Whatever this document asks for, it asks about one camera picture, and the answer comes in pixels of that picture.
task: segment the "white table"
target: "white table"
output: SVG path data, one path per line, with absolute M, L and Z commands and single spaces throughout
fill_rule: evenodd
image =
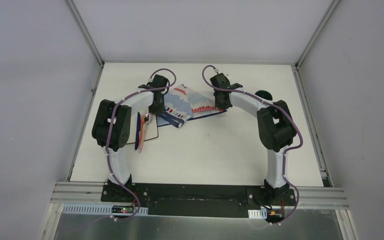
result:
M 135 92 L 159 68 L 173 70 L 177 75 L 176 85 L 185 84 L 213 98 L 213 90 L 201 77 L 204 66 L 206 64 L 105 64 L 70 180 L 103 182 L 109 177 L 105 156 L 91 134 L 101 100 L 118 101 Z M 297 186 L 322 187 L 291 67 L 246 64 L 217 64 L 216 67 L 229 74 L 232 84 L 240 83 L 251 93 L 267 90 L 274 101 L 284 100 L 288 104 L 304 145 L 289 152 L 287 176 Z M 169 72 L 159 74 L 173 80 Z M 214 74 L 211 69 L 206 72 L 208 79 Z M 127 164 L 135 183 L 262 185 L 264 182 L 267 150 L 260 141 L 257 120 L 240 108 L 229 108 L 223 114 L 186 122 L 181 128 L 159 127 L 158 131 L 159 137 L 147 141 L 142 153 L 134 151 L 132 145 L 125 146 Z

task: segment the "folded cloth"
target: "folded cloth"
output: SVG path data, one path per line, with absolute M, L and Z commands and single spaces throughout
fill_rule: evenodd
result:
M 158 127 L 171 124 L 180 128 L 187 121 L 205 118 L 226 112 L 217 109 L 214 99 L 201 95 L 182 85 L 170 90 L 164 96 L 165 112 L 157 118 Z

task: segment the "purple cable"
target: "purple cable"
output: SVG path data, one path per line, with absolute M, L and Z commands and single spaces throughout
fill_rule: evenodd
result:
M 286 172 L 286 153 L 289 152 L 290 150 L 294 150 L 294 149 L 299 149 L 300 147 L 303 146 L 303 136 L 300 132 L 300 130 L 298 129 L 297 125 L 295 125 L 294 121 L 292 120 L 291 116 L 289 116 L 289 114 L 283 109 L 281 108 L 280 106 L 278 105 L 274 105 L 272 103 L 269 103 L 269 102 L 266 102 L 264 101 L 262 98 L 260 98 L 259 96 L 256 96 L 254 94 L 251 94 L 249 92 L 246 92 L 246 91 L 241 91 L 241 90 L 236 90 L 236 89 L 225 89 L 225 88 L 219 88 L 219 87 L 215 87 L 213 85 L 211 85 L 207 79 L 205 78 L 205 70 L 207 68 L 212 68 L 214 70 L 216 70 L 217 68 L 213 65 L 207 65 L 204 67 L 204 69 L 202 70 L 202 79 L 204 79 L 204 82 L 210 86 L 211 88 L 217 90 L 217 91 L 223 91 L 223 92 L 231 92 L 231 93 L 240 93 L 240 94 L 245 94 L 257 101 L 259 101 L 260 103 L 262 104 L 265 104 L 265 105 L 268 105 L 270 107 L 274 107 L 276 108 L 277 110 L 281 111 L 282 114 L 289 120 L 289 122 L 292 124 L 293 128 L 295 129 L 296 133 L 298 134 L 298 137 L 299 137 L 299 144 L 296 145 L 296 146 L 292 146 L 292 147 L 288 147 L 287 149 L 285 149 L 285 151 L 283 151 L 283 167 L 282 167 L 282 177 L 283 179 L 285 180 L 285 182 L 287 182 L 290 186 L 292 186 L 293 189 L 295 189 L 296 191 L 296 203 L 295 203 L 295 206 L 293 207 L 292 211 L 288 214 L 288 216 L 286 216 L 282 221 L 280 221 L 279 223 L 282 223 L 284 222 L 286 219 L 289 218 L 289 216 L 292 215 L 292 213 L 297 209 L 298 207 L 298 202 L 300 201 L 300 192 L 298 191 L 298 188 L 293 185 L 285 176 L 285 172 Z
M 124 103 L 126 100 L 128 100 L 129 98 L 131 97 L 134 97 L 138 94 L 141 94 L 141 93 L 146 93 L 146 92 L 151 92 L 151 91 L 161 91 L 161 90 L 164 90 L 164 89 L 168 89 L 170 87 L 172 87 L 175 83 L 176 83 L 176 80 L 177 80 L 177 77 L 176 77 L 176 74 L 168 69 L 168 68 L 160 68 L 156 71 L 154 71 L 152 74 L 151 74 L 151 79 L 152 77 L 160 72 L 160 71 L 168 71 L 170 72 L 171 74 L 173 74 L 174 76 L 174 81 L 170 84 L 170 85 L 167 85 L 167 86 L 163 86 L 163 87 L 156 87 L 156 88 L 150 88 L 150 89 L 144 89 L 144 90 L 141 90 L 141 91 L 137 91 L 137 92 L 134 92 L 128 96 L 126 96 L 124 99 L 120 100 L 119 102 L 117 102 L 117 104 L 114 106 L 114 109 L 112 110 L 112 115 L 111 115 L 111 121 L 109 122 L 109 129 L 108 129 L 108 136 L 106 137 L 106 144 L 105 144 L 105 151 L 106 151 L 106 163 L 108 164 L 108 168 L 109 168 L 109 173 L 114 177 L 115 181 L 118 183 L 118 185 L 120 185 L 124 190 L 126 190 L 128 193 L 130 193 L 134 199 L 136 200 L 137 202 L 137 209 L 136 211 L 126 217 L 126 218 L 122 218 L 122 219 L 119 219 L 119 218 L 115 218 L 117 221 L 126 221 L 126 220 L 129 220 L 129 219 L 132 219 L 138 212 L 139 210 L 141 209 L 141 203 L 139 202 L 139 198 L 138 196 L 136 196 L 136 194 L 134 192 L 132 192 L 130 189 L 128 189 L 118 178 L 117 176 L 114 174 L 114 171 L 113 171 L 113 167 L 111 166 L 111 158 L 110 158 L 110 150 L 109 150 L 109 147 L 110 147 L 110 139 L 111 139 L 111 133 L 113 132 L 113 125 L 114 125 L 114 118 L 116 117 L 116 111 L 117 111 L 117 108 L 122 104 Z

